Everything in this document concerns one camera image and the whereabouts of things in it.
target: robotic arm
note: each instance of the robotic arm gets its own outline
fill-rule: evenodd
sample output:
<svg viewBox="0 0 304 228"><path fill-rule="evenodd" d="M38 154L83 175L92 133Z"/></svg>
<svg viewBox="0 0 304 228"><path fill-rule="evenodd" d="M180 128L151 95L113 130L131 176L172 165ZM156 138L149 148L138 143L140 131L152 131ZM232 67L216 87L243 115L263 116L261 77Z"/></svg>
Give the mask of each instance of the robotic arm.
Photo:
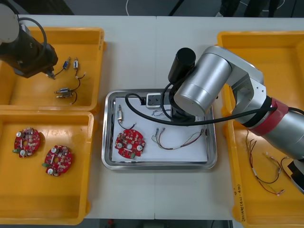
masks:
<svg viewBox="0 0 304 228"><path fill-rule="evenodd" d="M53 66L58 58L54 48L47 43L43 28L33 19L18 18L5 0L0 0L0 60L9 64L17 75L29 78L43 72L55 79ZM30 20L41 29L43 44L37 42L29 30L19 22Z"/></svg>
<svg viewBox="0 0 304 228"><path fill-rule="evenodd" d="M207 48L195 65L195 53L182 48L176 54L168 79L170 83L161 95L161 107L171 121L158 120L136 110L128 98L136 96L144 105L145 100L138 94L127 94L126 104L139 116L167 125L194 126L236 119L294 159L288 165L293 173L291 180L304 194L304 111L267 96L261 71L217 46ZM236 101L232 115L195 122L195 116L206 114L225 83L231 86ZM169 116L163 101L164 93L171 85Z"/></svg>
<svg viewBox="0 0 304 228"><path fill-rule="evenodd" d="M266 95L263 74L252 64L222 47L209 47L174 95L175 103L194 116L204 115L227 83L236 106L232 114L276 107L236 120L272 146L293 158L292 182L304 193L304 115Z"/></svg>

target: white paper sheet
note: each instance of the white paper sheet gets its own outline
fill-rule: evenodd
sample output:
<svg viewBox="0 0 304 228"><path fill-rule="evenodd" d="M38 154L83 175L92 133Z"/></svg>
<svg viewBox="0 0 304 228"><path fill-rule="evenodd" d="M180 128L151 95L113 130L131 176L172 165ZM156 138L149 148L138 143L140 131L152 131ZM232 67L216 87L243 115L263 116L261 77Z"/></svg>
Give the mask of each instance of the white paper sheet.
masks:
<svg viewBox="0 0 304 228"><path fill-rule="evenodd" d="M138 98L130 98L130 103L138 111L143 114L152 116L153 111L156 109L148 109L145 105L141 105ZM131 127L136 123L134 130L139 131L146 142L143 153L140 157L135 157L134 159L127 159L122 157L118 150L115 148L115 141L119 133L124 132L124 129L117 122L117 111L118 105L121 105L123 112L123 122L122 126L125 128ZM165 105L165 109L170 109L170 105ZM157 112L154 116L157 119L169 120L162 112ZM124 98L117 98L115 104L115 124L114 124L114 135L113 135L113 153L112 160L115 162L122 161L138 161L138 162L206 162L207 152L206 152L206 136L202 135L196 142L191 145L179 148L177 150L164 150L158 147L158 145L153 142L151 137L155 134L156 128L159 128L159 133L162 128L165 131L161 134L161 143L164 147L178 147L184 144L195 132L200 132L204 126L190 126L190 127L180 127L180 126L169 126L161 123L152 122L146 120L137 114L135 114L126 105Z"/></svg>

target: floor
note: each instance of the floor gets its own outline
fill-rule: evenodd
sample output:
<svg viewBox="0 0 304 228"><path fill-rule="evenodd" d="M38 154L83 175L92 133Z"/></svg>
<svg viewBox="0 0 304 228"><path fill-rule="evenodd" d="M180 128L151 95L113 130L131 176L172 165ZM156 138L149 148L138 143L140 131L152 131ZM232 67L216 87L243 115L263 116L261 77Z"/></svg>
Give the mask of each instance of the floor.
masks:
<svg viewBox="0 0 304 228"><path fill-rule="evenodd" d="M22 0L9 0L22 14L28 12L15 2L23 4ZM48 0L55 6L61 6L58 2L62 0ZM66 5L75 15L111 15L124 16L126 14L126 0L64 0ZM130 16L168 16L178 0L129 0L128 12ZM241 0L235 17L244 15L249 0ZM303 0L280 0L283 5L275 12L275 17L290 18L304 17ZM174 13L174 16L185 17L214 17L219 11L221 0L185 0ZM267 17L268 12L262 12L260 17Z"/></svg>
<svg viewBox="0 0 304 228"><path fill-rule="evenodd" d="M0 228L211 228L212 220L114 220L112 226L106 219L85 219L77 226L0 225ZM229 228L228 221L216 220L212 228Z"/></svg>

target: yellow plastic tray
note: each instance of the yellow plastic tray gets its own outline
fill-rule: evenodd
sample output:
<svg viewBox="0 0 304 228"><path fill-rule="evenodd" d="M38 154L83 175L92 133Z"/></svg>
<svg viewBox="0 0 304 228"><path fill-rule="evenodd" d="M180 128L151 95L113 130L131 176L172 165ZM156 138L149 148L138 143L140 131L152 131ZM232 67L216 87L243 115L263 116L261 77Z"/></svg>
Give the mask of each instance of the yellow plastic tray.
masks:
<svg viewBox="0 0 304 228"><path fill-rule="evenodd" d="M34 155L12 152L16 132L33 127L41 145ZM80 223L87 202L94 117L90 112L0 111L0 224ZM71 149L73 163L59 177L42 167L55 145Z"/></svg>
<svg viewBox="0 0 304 228"><path fill-rule="evenodd" d="M54 72L62 69L64 61L71 57L68 70L56 76L56 80L39 73L31 78L17 76L13 69L0 62L0 110L73 110L97 112L99 83L101 78L102 56L106 47L104 31L101 28L44 28L47 41L58 56ZM32 36L43 42L41 31L37 27L30 28ZM77 89L78 99L58 99L55 91L60 88L70 89L78 86L75 78L73 61L79 61L79 76L86 72Z"/></svg>
<svg viewBox="0 0 304 228"><path fill-rule="evenodd" d="M304 32L222 32L218 35L218 45L261 70L270 97L291 107L304 108ZM226 116L235 106L228 85L223 88L222 95L222 114ZM224 134L229 148L234 218L245 227L304 226L304 196L283 173L276 183L271 184L277 191L285 190L279 197L266 192L257 182L249 165L245 127L229 121L225 124ZM248 138L257 140L253 151L256 172L264 180L272 181L277 169L263 153L268 152L279 161L286 155L261 137L250 133ZM287 165L290 162L283 162L289 174Z"/></svg>

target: silver robotic arm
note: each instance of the silver robotic arm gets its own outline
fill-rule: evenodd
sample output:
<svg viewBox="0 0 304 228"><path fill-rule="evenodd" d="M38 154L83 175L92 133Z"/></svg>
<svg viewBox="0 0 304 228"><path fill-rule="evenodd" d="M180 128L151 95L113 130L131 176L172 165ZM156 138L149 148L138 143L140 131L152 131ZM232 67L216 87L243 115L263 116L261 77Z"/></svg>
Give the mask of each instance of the silver robotic arm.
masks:
<svg viewBox="0 0 304 228"><path fill-rule="evenodd" d="M232 114L277 108L236 120L294 159L288 165L293 172L291 180L304 193L304 115L267 96L263 74L252 64L222 47L209 47L179 87L174 101L185 112L202 116L225 83L231 86L236 101Z"/></svg>

